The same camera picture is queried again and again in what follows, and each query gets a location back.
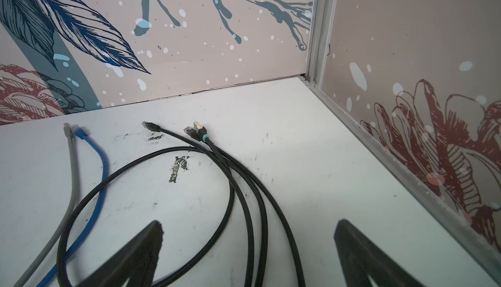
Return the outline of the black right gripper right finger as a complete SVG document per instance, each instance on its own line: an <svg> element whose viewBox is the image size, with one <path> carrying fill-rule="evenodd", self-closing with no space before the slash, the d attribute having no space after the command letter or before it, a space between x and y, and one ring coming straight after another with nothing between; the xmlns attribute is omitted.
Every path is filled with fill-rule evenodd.
<svg viewBox="0 0 501 287"><path fill-rule="evenodd" d="M347 286L422 286L347 219L334 240Z"/></svg>

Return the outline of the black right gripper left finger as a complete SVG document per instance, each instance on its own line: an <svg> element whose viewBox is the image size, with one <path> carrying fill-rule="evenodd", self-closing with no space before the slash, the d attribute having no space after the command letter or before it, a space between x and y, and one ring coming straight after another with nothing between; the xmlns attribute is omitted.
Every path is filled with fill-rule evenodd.
<svg viewBox="0 0 501 287"><path fill-rule="evenodd" d="M162 242L161 223L154 220L79 285L151 286Z"/></svg>

